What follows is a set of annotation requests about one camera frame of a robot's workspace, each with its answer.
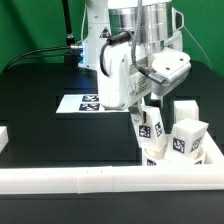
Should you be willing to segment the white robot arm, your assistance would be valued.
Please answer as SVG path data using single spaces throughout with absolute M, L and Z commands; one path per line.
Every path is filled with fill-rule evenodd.
M 97 72 L 107 110 L 129 110 L 142 125 L 146 95 L 160 100 L 188 75 L 183 52 L 184 15 L 172 0 L 85 0 L 88 34 L 81 40 L 82 68 Z

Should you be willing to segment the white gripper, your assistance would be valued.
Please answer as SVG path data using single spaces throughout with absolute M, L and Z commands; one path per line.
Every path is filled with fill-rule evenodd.
M 131 44 L 128 42 L 107 46 L 102 62 L 107 75 L 97 68 L 99 100 L 111 110 L 128 108 L 134 125 L 146 122 L 142 104 L 137 102 L 151 93 L 150 105 L 163 107 L 163 97 L 179 85 L 188 75 L 191 64 L 188 54 L 183 52 L 182 33 L 176 31 L 165 41 L 165 48 L 151 53 L 144 45 L 136 49 L 137 63 L 147 69 L 147 76 L 132 64 Z

